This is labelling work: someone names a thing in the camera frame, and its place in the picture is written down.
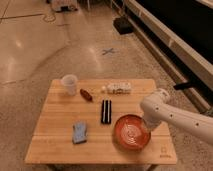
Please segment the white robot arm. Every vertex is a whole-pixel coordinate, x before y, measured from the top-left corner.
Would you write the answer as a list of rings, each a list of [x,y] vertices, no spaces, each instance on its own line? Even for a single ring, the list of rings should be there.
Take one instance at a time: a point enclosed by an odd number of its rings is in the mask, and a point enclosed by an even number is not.
[[[154,131],[164,121],[213,145],[213,118],[173,107],[169,100],[169,93],[162,88],[142,99],[140,107],[147,129]]]

